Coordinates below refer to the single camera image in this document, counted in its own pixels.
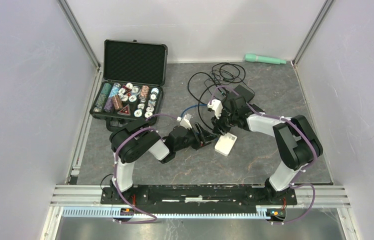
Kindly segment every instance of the foam padding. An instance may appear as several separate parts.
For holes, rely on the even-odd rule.
[[[106,80],[161,86],[165,80],[167,48],[162,44],[106,40]]]

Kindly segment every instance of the case handle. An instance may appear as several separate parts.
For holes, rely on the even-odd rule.
[[[112,126],[111,125],[111,119],[106,119],[106,129],[110,132],[115,132],[119,129],[119,126]]]

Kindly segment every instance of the gray marble floor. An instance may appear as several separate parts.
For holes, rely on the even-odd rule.
[[[209,72],[215,63],[168,64],[161,113],[179,116],[187,107],[197,102],[187,92],[187,81],[196,72]],[[268,114],[293,117],[301,114],[309,118],[304,96],[293,67],[263,63],[240,63],[246,70],[245,82],[256,96],[251,101]],[[199,96],[205,89],[204,75],[192,80],[191,91]],[[203,117],[212,114],[202,109]],[[197,109],[188,111],[192,123],[199,122]],[[154,126],[161,136],[167,135],[176,122],[160,117]],[[135,184],[260,184],[277,168],[280,156],[273,137],[233,128],[238,136],[228,156],[214,151],[215,143],[198,151],[188,148],[177,152],[175,159],[161,164],[150,153],[135,162]],[[85,147],[77,184],[98,185],[101,179],[113,172],[113,155],[109,142],[110,132],[104,120],[93,119]],[[324,157],[298,179],[301,183],[329,183],[330,175]]]

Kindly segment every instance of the black case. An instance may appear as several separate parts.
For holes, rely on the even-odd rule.
[[[90,114],[96,119],[106,120],[106,128],[115,131],[117,127],[111,125],[111,121],[118,121],[123,124],[138,119],[133,116],[137,109],[138,100],[135,103],[124,103],[130,105],[130,116],[120,115],[113,109],[112,112],[95,112],[96,101],[99,98],[105,83],[127,84],[132,83],[140,88],[143,85],[150,86],[148,96],[152,88],[158,88],[155,110],[157,114],[161,110],[164,92],[161,88],[165,84],[165,73],[167,68],[168,47],[164,44],[140,43],[134,41],[104,41],[104,61],[103,79],[97,96],[90,109]],[[141,118],[144,118],[146,111],[143,111]],[[150,120],[150,125],[154,125],[157,117]]]

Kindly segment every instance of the stack of poker chips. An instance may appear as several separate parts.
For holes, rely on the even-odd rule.
[[[106,104],[104,105],[104,111],[106,113],[110,113],[112,111],[112,108],[114,107],[114,101],[112,100],[112,97],[118,94],[120,88],[121,88],[121,84],[119,83],[113,84],[112,90],[110,90],[109,97],[107,98]]]
[[[153,112],[155,111],[156,101],[158,99],[158,94],[159,89],[157,87],[151,89],[150,95],[148,97],[147,108],[145,110],[146,112],[144,113],[144,116],[146,118],[153,115]]]
[[[143,85],[141,87],[140,95],[138,96],[138,99],[140,99],[141,103],[146,102],[146,98],[147,98],[148,94],[149,94],[149,87],[146,86],[146,85]]]
[[[120,96],[118,96],[117,94],[112,97],[112,105],[117,111],[122,109],[122,107],[124,106],[122,104]]]
[[[108,95],[111,92],[112,85],[110,83],[105,83],[103,88],[101,89],[100,95],[98,96],[97,101],[95,102],[95,108],[93,109],[94,112],[101,112],[103,106],[108,99]]]

